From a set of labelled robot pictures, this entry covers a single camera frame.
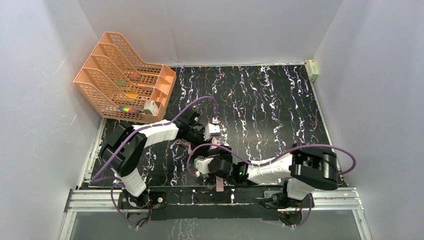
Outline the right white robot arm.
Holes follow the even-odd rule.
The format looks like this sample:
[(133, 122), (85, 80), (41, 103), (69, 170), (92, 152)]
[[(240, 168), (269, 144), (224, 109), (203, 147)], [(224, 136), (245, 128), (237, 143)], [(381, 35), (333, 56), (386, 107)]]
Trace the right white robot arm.
[(283, 196), (297, 201), (314, 190), (337, 190), (339, 184), (337, 155), (322, 144), (295, 144), (280, 156), (248, 161), (228, 145), (204, 143), (190, 149), (188, 159), (195, 176), (215, 176), (236, 187), (284, 179)]

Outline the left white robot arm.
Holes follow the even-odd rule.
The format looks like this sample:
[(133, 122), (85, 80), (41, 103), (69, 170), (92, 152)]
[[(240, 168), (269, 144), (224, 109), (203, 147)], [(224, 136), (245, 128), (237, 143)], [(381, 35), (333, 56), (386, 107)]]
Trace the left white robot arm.
[(145, 195), (147, 184), (138, 171), (138, 164), (145, 148), (152, 145), (185, 140), (193, 146), (211, 143), (220, 134), (217, 119), (203, 125), (199, 114), (188, 111), (178, 114), (172, 120), (162, 120), (152, 124), (134, 127), (123, 123), (115, 129), (100, 150), (104, 165), (112, 169), (124, 189), (135, 198)]

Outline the pink and black folding umbrella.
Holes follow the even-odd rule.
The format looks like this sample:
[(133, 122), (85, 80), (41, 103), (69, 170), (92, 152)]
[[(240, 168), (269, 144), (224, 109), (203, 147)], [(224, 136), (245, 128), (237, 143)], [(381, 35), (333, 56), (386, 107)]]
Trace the pink and black folding umbrella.
[[(192, 145), (192, 144), (190, 144), (188, 142), (182, 142), (180, 140), (177, 140), (176, 143), (178, 145), (182, 145), (182, 146), (184, 146), (184, 147), (186, 147), (188, 149), (188, 158), (187, 158), (188, 163), (187, 163), (187, 165), (193, 164), (193, 166), (194, 166), (194, 171), (192, 172), (193, 174), (194, 174), (194, 172), (196, 170), (195, 164), (194, 164), (195, 151), (198, 150), (200, 147), (203, 147), (203, 146), (211, 146), (211, 145), (215, 145), (215, 144), (216, 145), (222, 145), (222, 144), (218, 143), (217, 139), (214, 138), (214, 137), (211, 139), (211, 143), (204, 143), (204, 144), (201, 144), (201, 145), (198, 145), (198, 146), (194, 146), (194, 145)], [(214, 182), (216, 184), (216, 191), (217, 192), (222, 192), (224, 190), (224, 182), (226, 180), (224, 180), (223, 178), (215, 177), (215, 176), (209, 176), (209, 175), (201, 175), (199, 177), (209, 177), (209, 178), (214, 179)]]

